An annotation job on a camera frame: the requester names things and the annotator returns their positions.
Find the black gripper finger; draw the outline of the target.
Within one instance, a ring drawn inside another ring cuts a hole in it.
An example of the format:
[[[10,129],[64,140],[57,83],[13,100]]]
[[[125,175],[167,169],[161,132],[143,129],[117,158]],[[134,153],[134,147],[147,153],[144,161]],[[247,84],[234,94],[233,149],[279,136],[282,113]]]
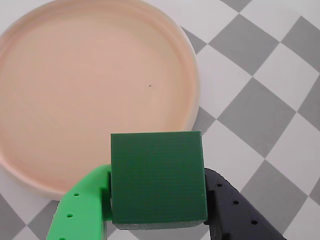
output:
[[[283,240],[283,235],[223,176],[205,168],[211,240]]]

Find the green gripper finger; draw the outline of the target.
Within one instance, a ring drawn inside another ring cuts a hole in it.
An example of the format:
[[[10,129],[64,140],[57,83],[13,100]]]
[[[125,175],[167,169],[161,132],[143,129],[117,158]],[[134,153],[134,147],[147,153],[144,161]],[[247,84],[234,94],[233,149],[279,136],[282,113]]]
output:
[[[97,167],[60,200],[47,240],[106,240],[112,220],[111,165]]]

